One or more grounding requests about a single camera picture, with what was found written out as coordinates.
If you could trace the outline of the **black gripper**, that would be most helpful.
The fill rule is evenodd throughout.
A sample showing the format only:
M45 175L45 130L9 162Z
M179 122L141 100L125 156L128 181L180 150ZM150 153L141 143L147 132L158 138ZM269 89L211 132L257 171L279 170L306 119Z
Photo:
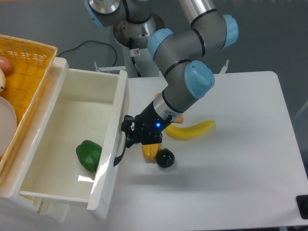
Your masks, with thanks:
M126 148L138 143L142 145L162 143L162 131L171 124L171 119L171 115L168 115L167 119L162 119L156 113L153 102L135 117L125 115L121 131L126 136Z

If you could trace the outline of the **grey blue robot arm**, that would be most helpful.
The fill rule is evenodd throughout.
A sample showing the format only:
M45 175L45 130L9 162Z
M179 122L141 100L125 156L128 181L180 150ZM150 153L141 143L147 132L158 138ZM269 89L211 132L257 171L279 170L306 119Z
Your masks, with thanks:
M152 25L145 38L149 54L167 81L167 87L137 116L125 116L121 125L126 147L162 142L162 131L214 86L212 71L199 58L234 44L236 20L222 15L211 0L182 0L190 29L175 34L157 28L148 0L87 0L85 7L97 27L124 23L126 28Z

